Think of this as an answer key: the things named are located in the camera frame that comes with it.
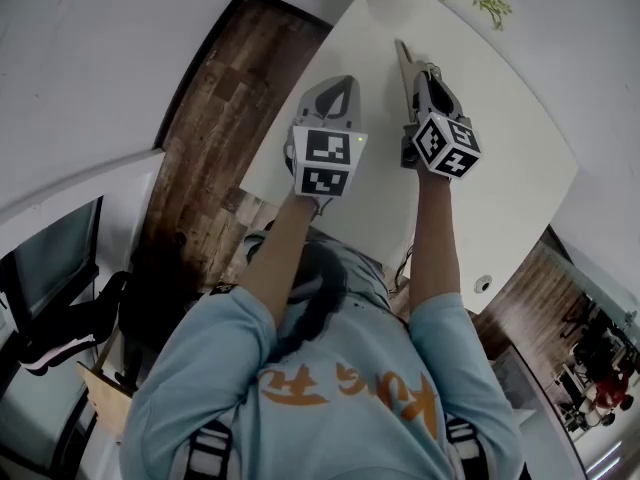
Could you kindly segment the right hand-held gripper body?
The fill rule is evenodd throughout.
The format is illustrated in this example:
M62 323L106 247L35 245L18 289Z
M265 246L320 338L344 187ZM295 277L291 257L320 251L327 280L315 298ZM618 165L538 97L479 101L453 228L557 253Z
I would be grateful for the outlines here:
M414 66L415 120L404 126L401 166L422 163L434 174L462 179L482 157L479 139L440 69L422 61Z

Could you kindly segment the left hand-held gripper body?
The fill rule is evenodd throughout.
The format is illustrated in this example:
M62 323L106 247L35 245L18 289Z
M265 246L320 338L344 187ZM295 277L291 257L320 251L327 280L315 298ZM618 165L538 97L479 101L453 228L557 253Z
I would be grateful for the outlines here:
M356 78L335 76L311 87L299 101L283 147L295 193L312 198L343 196L367 140Z

